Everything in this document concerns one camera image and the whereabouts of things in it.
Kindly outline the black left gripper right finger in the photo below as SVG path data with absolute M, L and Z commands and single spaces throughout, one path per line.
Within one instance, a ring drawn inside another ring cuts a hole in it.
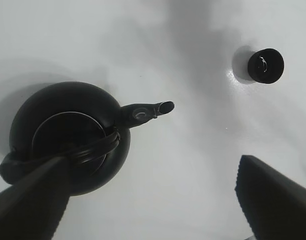
M 257 240 L 306 240 L 306 188 L 255 156 L 243 155 L 235 192 Z

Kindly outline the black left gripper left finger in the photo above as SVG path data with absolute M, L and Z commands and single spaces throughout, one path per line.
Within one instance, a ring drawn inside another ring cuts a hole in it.
M 50 240 L 70 198 L 69 164 L 55 157 L 0 192 L 0 240 Z

